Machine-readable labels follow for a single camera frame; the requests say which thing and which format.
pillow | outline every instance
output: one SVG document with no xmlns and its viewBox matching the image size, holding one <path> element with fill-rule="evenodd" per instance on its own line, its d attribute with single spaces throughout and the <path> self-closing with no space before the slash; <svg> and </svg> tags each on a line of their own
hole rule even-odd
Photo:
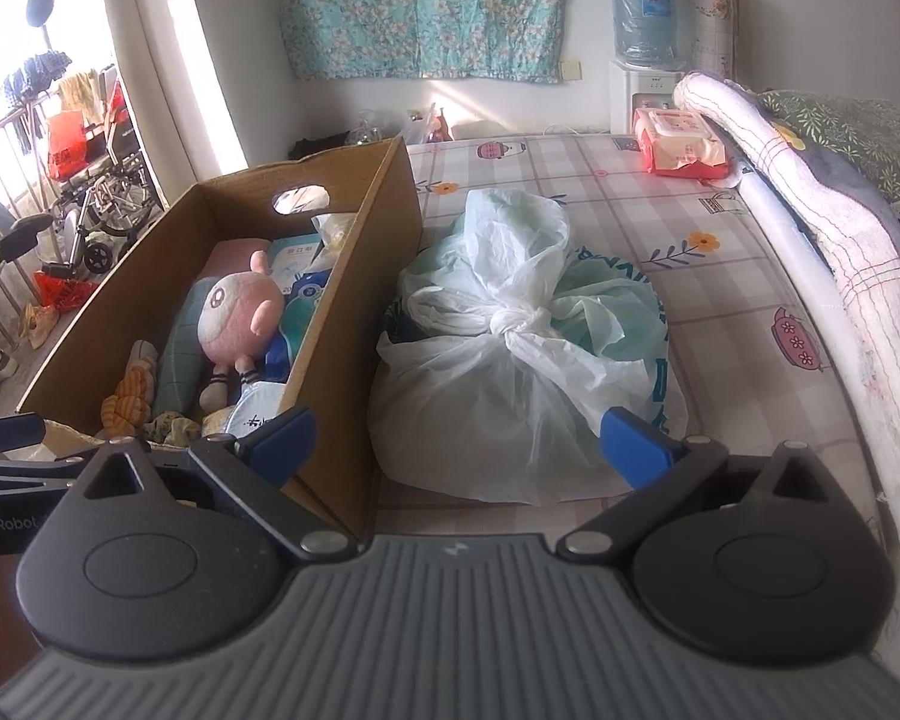
<svg viewBox="0 0 900 720">
<path fill-rule="evenodd" d="M 187 413 L 194 403 L 204 359 L 203 349 L 197 338 L 197 322 L 203 303 L 217 282 L 217 276 L 197 280 L 173 320 L 173 328 L 170 329 L 156 377 L 156 400 L 152 410 L 154 415 L 165 412 Z"/>
<path fill-rule="evenodd" d="M 847 159 L 888 201 L 900 200 L 900 109 L 893 103 L 791 91 L 756 98 L 797 135 Z"/>
<path fill-rule="evenodd" d="M 249 271 L 250 255 L 255 251 L 266 251 L 270 246 L 271 242 L 263 238 L 234 238 L 231 241 L 221 241 L 213 247 L 206 265 L 197 278 L 213 276 L 222 279 L 223 276 Z"/>
</svg>

orange plastic bag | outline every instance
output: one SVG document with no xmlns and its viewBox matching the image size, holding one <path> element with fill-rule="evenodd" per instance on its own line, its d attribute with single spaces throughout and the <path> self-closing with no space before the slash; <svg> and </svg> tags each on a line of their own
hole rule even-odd
<svg viewBox="0 0 900 720">
<path fill-rule="evenodd" d="M 61 314 L 82 306 L 99 286 L 89 281 L 55 278 L 43 271 L 36 271 L 34 280 L 40 292 L 40 303 L 55 307 Z"/>
<path fill-rule="evenodd" d="M 50 178 L 65 181 L 87 166 L 87 138 L 83 133 L 83 114 L 64 111 L 47 119 Z"/>
</svg>

blue package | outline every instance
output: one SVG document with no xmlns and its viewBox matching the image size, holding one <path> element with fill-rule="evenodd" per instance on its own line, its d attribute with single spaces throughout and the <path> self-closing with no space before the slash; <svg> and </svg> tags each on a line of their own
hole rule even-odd
<svg viewBox="0 0 900 720">
<path fill-rule="evenodd" d="M 274 241 L 266 252 L 271 267 L 271 279 L 277 283 L 284 295 L 289 295 L 293 282 L 299 278 L 320 249 L 319 233 L 294 235 Z"/>
<path fill-rule="evenodd" d="M 295 360 L 303 337 L 306 335 L 310 320 L 317 312 L 323 288 L 327 286 L 332 271 L 319 271 L 317 274 L 303 274 L 293 282 L 293 288 L 287 295 L 287 307 L 280 319 L 280 335 L 286 339 L 290 351 L 290 362 Z"/>
<path fill-rule="evenodd" d="M 266 382 L 285 382 L 290 378 L 290 351 L 287 348 L 287 339 L 280 333 L 271 339 L 271 345 L 266 348 L 263 371 Z"/>
</svg>

white plastic bag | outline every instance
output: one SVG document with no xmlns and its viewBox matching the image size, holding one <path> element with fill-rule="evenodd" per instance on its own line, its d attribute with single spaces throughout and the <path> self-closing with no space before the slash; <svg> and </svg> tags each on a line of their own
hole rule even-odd
<svg viewBox="0 0 900 720">
<path fill-rule="evenodd" d="M 314 217 L 314 227 L 320 234 L 323 248 L 314 261 L 303 269 L 305 274 L 319 274 L 333 269 L 356 220 L 356 214 L 320 214 Z"/>
<path fill-rule="evenodd" d="M 384 473 L 484 501 L 628 490 L 602 459 L 605 411 L 666 418 L 679 435 L 686 413 L 658 299 L 619 264 L 576 250 L 551 199 L 471 191 L 453 234 L 400 275 L 413 340 L 391 327 L 377 344 L 367 422 Z"/>
</svg>

green cloth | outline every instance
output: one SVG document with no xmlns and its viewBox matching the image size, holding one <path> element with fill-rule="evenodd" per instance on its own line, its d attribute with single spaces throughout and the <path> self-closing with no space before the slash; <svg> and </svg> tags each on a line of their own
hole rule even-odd
<svg viewBox="0 0 900 720">
<path fill-rule="evenodd" d="M 888 201 L 900 200 L 900 109 L 893 103 L 789 91 L 756 97 L 804 140 L 845 157 Z"/>
</svg>

